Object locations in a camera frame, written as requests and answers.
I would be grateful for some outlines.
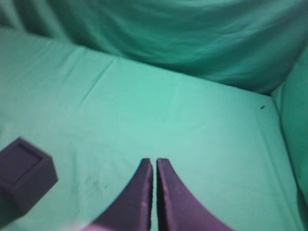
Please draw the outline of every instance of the green sheet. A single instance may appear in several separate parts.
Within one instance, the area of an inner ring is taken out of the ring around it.
[[[271,97],[5,28],[0,51],[0,149],[22,136],[59,176],[5,231],[87,225],[143,157],[236,231],[306,230]]]
[[[269,93],[308,39],[307,0],[2,0],[0,24]]]
[[[308,46],[274,97],[294,172],[308,202]]]

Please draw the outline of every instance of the purple object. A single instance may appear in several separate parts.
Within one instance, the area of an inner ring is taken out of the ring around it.
[[[18,138],[0,152],[0,193],[27,213],[58,181],[52,158]]]
[[[157,214],[160,231],[232,231],[197,201],[168,159],[157,160]]]
[[[149,231],[152,194],[153,167],[142,159],[122,193],[83,231]]]

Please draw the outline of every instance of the curved purple piece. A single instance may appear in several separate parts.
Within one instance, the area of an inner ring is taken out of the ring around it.
[[[142,159],[122,193],[84,231],[149,231],[152,197],[153,167],[150,159]]]
[[[159,231],[232,231],[197,201],[168,159],[156,167]]]

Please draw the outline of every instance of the square box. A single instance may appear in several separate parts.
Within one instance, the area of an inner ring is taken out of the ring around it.
[[[0,193],[27,213],[58,181],[52,158],[18,138],[0,152]]]

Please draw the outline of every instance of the green fabric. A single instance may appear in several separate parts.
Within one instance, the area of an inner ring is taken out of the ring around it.
[[[308,35],[307,0],[2,0],[0,23],[269,93]]]
[[[274,97],[294,172],[308,202],[308,46]]]
[[[0,149],[22,136],[59,176],[5,231],[89,224],[144,157],[236,231],[306,230],[271,97],[4,28],[0,51]]]

